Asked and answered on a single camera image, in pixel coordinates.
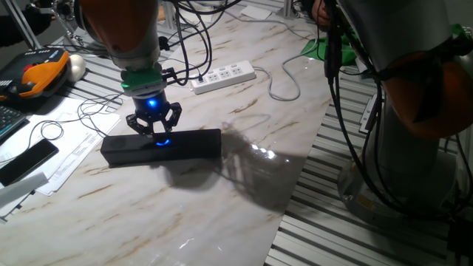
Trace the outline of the person's right hand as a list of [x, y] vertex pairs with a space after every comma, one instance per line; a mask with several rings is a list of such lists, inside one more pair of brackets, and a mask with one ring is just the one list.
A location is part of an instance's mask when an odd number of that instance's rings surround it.
[[330, 26], [330, 15], [327, 12], [324, 0], [315, 0], [312, 6], [311, 14], [320, 27]]

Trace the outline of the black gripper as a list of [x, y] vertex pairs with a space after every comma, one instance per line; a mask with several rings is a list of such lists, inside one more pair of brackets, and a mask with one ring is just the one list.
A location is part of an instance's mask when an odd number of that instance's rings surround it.
[[153, 135], [154, 122], [161, 121], [165, 132], [171, 132], [178, 124], [182, 113], [181, 105], [169, 103], [164, 91], [144, 98], [133, 98], [135, 114], [126, 116], [126, 124], [140, 135]]

